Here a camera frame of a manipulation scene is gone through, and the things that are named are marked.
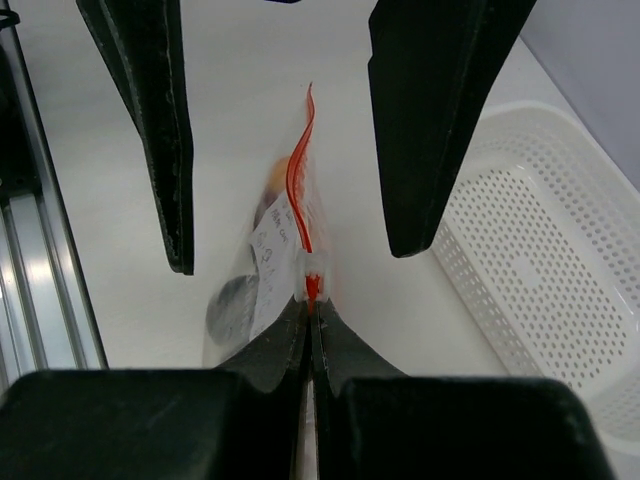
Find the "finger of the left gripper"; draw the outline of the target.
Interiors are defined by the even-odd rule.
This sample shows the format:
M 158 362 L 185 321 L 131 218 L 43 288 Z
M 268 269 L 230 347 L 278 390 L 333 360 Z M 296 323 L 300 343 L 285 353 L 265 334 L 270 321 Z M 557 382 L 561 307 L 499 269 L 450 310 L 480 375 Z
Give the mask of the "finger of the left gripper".
M 194 145 L 177 1 L 80 1 L 140 136 L 171 269 L 194 272 Z
M 427 250 L 531 1 L 379 1 L 368 77 L 391 254 Z

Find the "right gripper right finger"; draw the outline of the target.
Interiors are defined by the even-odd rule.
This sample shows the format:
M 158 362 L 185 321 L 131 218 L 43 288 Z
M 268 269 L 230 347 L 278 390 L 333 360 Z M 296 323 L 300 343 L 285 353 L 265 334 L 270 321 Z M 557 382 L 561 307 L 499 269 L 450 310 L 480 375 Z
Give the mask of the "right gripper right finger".
M 319 303 L 310 318 L 323 479 L 611 479 L 586 408 L 546 378 L 409 376 Z

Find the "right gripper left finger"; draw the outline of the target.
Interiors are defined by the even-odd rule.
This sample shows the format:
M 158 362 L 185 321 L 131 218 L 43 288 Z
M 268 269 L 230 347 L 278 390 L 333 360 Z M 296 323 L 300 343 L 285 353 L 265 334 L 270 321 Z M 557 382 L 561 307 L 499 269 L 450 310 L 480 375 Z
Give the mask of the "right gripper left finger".
M 212 369 L 47 370 L 1 402 L 5 479 L 288 479 L 308 360 L 290 303 Z

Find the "clear zip top bag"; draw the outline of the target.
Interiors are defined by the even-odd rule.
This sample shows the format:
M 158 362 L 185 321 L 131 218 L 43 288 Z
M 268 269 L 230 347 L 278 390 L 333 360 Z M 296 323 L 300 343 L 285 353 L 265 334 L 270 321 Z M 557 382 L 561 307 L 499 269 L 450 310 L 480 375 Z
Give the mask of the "clear zip top bag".
M 258 275 L 254 323 L 244 347 L 270 327 L 291 301 L 313 307 L 331 295 L 332 248 L 316 178 L 315 120 L 315 99 L 308 88 L 262 184 L 255 189 L 254 208 L 231 266 L 209 299 L 237 276 Z M 286 189 L 276 197 L 266 191 L 266 182 L 273 163 L 284 156 L 289 156 Z M 204 366 L 216 366 L 233 355 L 213 343 L 205 316 Z

